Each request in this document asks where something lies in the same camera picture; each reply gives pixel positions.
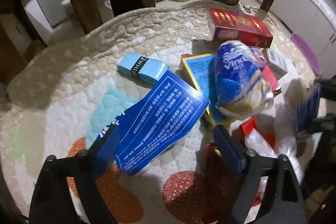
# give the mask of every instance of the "white plastic bag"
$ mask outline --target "white plastic bag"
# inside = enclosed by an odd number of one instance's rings
[[[253,149],[260,156],[271,158],[277,157],[271,146],[263,138],[263,136],[258,131],[256,131],[256,129],[252,129],[251,133],[244,138],[244,142],[245,146],[248,149]],[[264,192],[267,185],[267,179],[268,177],[262,177],[260,180],[258,193],[261,198],[263,198],[264,196]]]
[[[285,107],[280,107],[274,121],[274,128],[276,130],[276,141],[274,151],[279,157],[280,154],[285,154],[292,164],[296,178],[301,184],[304,173],[299,160],[296,158],[296,137],[293,132],[293,119],[290,111]]]

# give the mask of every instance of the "red cigarette box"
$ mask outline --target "red cigarette box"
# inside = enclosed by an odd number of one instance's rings
[[[213,40],[240,40],[248,46],[270,47],[273,36],[258,17],[224,9],[209,9],[208,25]]]

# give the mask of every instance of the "orange polka dot pattern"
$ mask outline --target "orange polka dot pattern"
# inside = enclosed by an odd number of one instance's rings
[[[187,224],[202,223],[205,210],[204,177],[194,171],[171,175],[162,187],[162,198],[169,213]]]
[[[194,171],[171,175],[163,185],[162,199],[168,212],[178,220],[209,224],[228,213],[240,189],[213,147],[207,153],[205,177]]]
[[[82,149],[86,149],[85,137],[74,142],[67,157],[76,155],[76,153]],[[118,184],[119,178],[120,171],[116,164],[114,164],[107,168],[102,177],[97,179],[97,189],[117,222],[132,223],[140,221],[143,216],[142,206],[135,195]],[[74,179],[67,179],[69,188],[73,191],[73,194],[78,197]]]

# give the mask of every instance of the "quilted tablecloth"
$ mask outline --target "quilted tablecloth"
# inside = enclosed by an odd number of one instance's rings
[[[176,72],[181,54],[216,50],[206,21],[208,7],[240,8],[198,1],[179,9],[127,12],[84,37],[46,48],[12,80],[9,98],[0,106],[1,165],[24,215],[29,213],[34,183],[46,157],[66,157],[89,148],[113,117],[151,88],[117,72],[116,65],[127,52],[162,60]],[[311,83],[314,74],[300,51],[268,15],[252,9],[256,13],[273,33],[273,43],[293,60],[298,76]],[[144,224],[216,220],[204,218],[222,207],[215,196],[209,196],[213,181],[205,176],[205,147],[211,141],[211,133],[198,121],[186,137],[136,176],[110,166],[96,184],[116,220]],[[68,183],[76,210],[85,219],[75,184],[72,179]],[[235,189],[227,187],[232,182],[218,185],[222,197],[227,194],[232,199]]]

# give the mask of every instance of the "red package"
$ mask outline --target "red package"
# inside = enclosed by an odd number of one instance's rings
[[[278,83],[277,78],[274,75],[274,72],[271,70],[269,65],[265,65],[262,69],[262,73],[267,82],[271,84],[272,92],[274,97],[281,93],[281,86]]]
[[[258,18],[230,10],[209,8],[208,25],[213,40],[240,40],[248,46],[270,47],[273,35]]]

